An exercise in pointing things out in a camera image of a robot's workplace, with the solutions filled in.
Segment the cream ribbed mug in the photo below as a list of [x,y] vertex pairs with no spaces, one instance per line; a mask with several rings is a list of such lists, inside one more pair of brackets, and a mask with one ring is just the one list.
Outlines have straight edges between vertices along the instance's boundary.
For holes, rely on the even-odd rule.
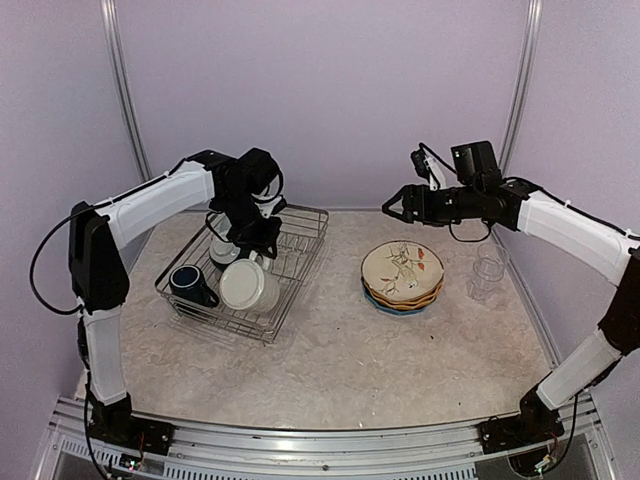
[[280,298],[280,286],[270,271],[271,263],[255,251],[233,262],[219,282],[222,302],[235,311],[262,314],[273,310]]

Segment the cream plate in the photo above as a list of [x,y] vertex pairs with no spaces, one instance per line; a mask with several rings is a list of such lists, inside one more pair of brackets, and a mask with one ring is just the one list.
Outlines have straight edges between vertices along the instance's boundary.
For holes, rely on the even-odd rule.
[[366,255],[361,277],[376,293],[408,299],[434,288],[444,278],[444,266],[426,246],[395,240],[375,247]]

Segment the clear glass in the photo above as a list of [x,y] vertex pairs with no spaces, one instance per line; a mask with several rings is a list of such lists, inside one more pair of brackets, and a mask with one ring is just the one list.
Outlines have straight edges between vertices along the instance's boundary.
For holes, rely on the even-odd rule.
[[508,251],[500,245],[486,243],[481,244],[476,253],[477,258],[473,265],[474,273],[486,281],[500,281],[504,277],[509,263]]
[[472,272],[467,283],[468,296],[475,301],[486,301],[497,291],[503,277],[503,273],[489,275]]

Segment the yellow polka dot plate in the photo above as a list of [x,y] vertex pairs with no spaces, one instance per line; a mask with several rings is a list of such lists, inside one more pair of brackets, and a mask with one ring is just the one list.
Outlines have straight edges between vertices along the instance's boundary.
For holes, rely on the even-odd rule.
[[378,302],[380,302],[384,306],[391,307],[391,308],[398,309],[398,310],[409,310],[409,309],[416,309],[416,308],[420,308],[420,307],[431,305],[437,299],[438,293],[435,292],[435,293],[432,293],[430,295],[426,295],[426,296],[424,296],[422,298],[418,298],[415,301],[403,301],[403,302],[393,302],[393,301],[389,301],[389,300],[386,300],[386,299],[378,298],[375,295],[373,295],[372,293],[371,293],[371,295]]

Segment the blue polka dot plate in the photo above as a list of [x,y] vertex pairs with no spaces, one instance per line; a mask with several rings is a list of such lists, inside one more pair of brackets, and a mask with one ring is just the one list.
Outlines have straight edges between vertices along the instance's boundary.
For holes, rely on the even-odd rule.
[[362,291],[363,291],[364,298],[373,306],[374,309],[389,315],[411,316],[411,315],[417,315],[419,313],[422,313],[427,309],[427,306],[416,308],[416,309],[409,309],[409,310],[394,309],[394,308],[382,305],[371,295],[371,293],[366,288],[362,288]]

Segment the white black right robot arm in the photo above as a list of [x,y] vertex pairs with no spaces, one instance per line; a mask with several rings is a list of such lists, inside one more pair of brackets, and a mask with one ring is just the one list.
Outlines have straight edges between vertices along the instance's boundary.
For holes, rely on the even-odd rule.
[[490,141],[454,146],[451,171],[459,186],[437,181],[438,156],[425,144],[411,155],[421,185],[405,185],[382,206],[405,223],[449,227],[466,219],[501,225],[541,239],[574,256],[615,286],[593,334],[521,399],[516,415],[486,420],[478,432],[486,453],[560,437],[560,407],[596,385],[639,347],[639,238],[561,201],[543,187],[506,178]]

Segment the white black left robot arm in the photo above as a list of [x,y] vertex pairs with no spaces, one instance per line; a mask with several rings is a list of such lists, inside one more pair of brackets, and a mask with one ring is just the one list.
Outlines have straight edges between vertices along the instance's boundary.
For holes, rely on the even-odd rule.
[[121,445],[133,443],[140,424],[132,415],[120,353],[120,316],[129,292],[121,251],[141,234],[194,206],[208,204],[230,222],[226,240],[267,256],[276,252],[286,202],[271,184],[284,175],[271,154],[252,148],[239,158],[204,150],[170,171],[98,205],[71,211],[69,260],[86,343],[87,397],[95,423]]

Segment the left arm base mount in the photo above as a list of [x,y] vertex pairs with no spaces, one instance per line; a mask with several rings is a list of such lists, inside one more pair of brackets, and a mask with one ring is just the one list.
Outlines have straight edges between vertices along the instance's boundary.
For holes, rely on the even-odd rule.
[[132,415],[111,419],[94,417],[89,436],[108,444],[167,456],[174,437],[175,426],[168,422]]

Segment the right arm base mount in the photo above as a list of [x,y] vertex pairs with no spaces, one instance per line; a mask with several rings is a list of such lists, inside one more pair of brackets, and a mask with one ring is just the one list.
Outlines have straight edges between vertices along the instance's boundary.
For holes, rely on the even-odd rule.
[[565,433],[562,422],[551,420],[526,426],[520,415],[490,417],[477,426],[484,454],[493,454],[553,440]]

